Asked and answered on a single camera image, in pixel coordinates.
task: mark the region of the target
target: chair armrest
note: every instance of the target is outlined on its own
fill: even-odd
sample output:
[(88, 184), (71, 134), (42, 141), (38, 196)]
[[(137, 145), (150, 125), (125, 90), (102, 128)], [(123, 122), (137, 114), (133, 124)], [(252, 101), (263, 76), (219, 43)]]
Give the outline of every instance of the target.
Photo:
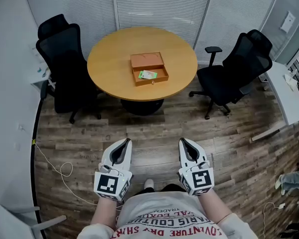
[(45, 99), (48, 94), (48, 80), (44, 81), (41, 86), (40, 97), (41, 99)]
[(250, 83), (248, 83), (247, 85), (241, 87), (241, 88), (239, 89), (239, 91), (240, 91), (243, 95), (246, 95), (246, 94), (248, 94), (249, 92), (251, 92), (252, 89), (253, 89), (253, 87), (252, 87), (252, 83), (250, 82)]
[(205, 48), (205, 51), (207, 53), (213, 53), (213, 52), (216, 53), (216, 52), (222, 52), (223, 50), (221, 48), (217, 47), (217, 46), (209, 46), (209, 47)]

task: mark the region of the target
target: wooden box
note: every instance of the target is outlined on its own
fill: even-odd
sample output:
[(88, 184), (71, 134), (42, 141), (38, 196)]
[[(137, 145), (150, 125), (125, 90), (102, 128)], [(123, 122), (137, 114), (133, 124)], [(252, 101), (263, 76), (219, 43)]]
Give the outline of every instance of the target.
[[(165, 69), (160, 52), (131, 55), (132, 73), (136, 86), (154, 84), (168, 80), (168, 73)], [(157, 73), (155, 79), (140, 79), (140, 71), (148, 70)]]

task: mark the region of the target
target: chair backrest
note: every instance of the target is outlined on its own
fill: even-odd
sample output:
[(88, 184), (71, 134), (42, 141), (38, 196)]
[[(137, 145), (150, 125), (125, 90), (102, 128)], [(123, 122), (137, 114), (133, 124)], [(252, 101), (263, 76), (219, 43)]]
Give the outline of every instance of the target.
[(258, 40), (241, 33), (234, 49), (223, 61), (223, 65), (231, 72), (231, 84), (241, 88), (268, 71), (273, 63), (267, 50)]
[(269, 55), (273, 45), (267, 37), (265, 37), (261, 32), (259, 32), (256, 29), (250, 30), (247, 33), (247, 35), (250, 36), (251, 39), (253, 39), (255, 45), (258, 45), (264, 53)]
[(78, 67), (75, 72), (71, 72), (75, 67), (68, 67), (71, 64), (86, 65), (81, 50), (80, 27), (77, 24), (69, 24), (62, 31), (38, 40), (36, 49), (44, 58), (56, 82), (60, 78), (64, 79), (64, 70), (67, 70), (66, 74), (75, 73), (77, 77), (80, 73), (86, 73), (78, 70)]
[(69, 23), (66, 21), (63, 14), (54, 16), (43, 22), (38, 29), (38, 38), (45, 39), (66, 28)]

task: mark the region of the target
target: black table base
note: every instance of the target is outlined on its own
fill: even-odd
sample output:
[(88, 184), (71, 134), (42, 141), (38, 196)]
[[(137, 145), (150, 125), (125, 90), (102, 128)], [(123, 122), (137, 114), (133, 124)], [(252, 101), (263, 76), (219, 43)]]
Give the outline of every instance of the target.
[(122, 106), (129, 113), (146, 116), (155, 113), (163, 104), (164, 99), (148, 102), (127, 101), (121, 99)]

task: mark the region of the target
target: box lid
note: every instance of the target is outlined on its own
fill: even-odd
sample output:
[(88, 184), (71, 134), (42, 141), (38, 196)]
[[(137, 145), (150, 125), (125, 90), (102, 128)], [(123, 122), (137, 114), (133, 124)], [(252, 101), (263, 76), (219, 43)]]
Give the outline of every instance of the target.
[(143, 67), (143, 66), (154, 66), (163, 65), (163, 59), (161, 58), (160, 52), (155, 53), (143, 53), (131, 55), (132, 67)]

